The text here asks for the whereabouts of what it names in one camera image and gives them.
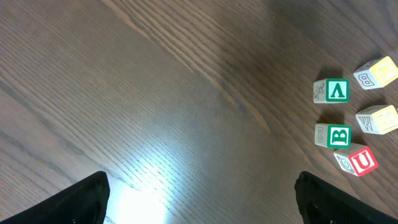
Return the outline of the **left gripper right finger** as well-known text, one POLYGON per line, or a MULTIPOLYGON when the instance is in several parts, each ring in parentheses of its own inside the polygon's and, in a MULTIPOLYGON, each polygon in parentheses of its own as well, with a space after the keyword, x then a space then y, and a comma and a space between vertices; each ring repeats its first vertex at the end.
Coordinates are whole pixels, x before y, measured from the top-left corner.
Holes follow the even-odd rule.
POLYGON ((300 173, 294 185, 304 224, 397 224, 393 218, 310 172, 300 173))

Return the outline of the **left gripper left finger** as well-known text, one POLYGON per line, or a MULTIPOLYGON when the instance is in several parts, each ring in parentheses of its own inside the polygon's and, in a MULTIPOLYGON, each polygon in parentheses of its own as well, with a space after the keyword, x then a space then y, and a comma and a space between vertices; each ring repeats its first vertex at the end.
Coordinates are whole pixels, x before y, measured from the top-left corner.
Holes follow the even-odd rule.
POLYGON ((109 195, 107 175, 98 171, 1 224, 103 224, 109 195))

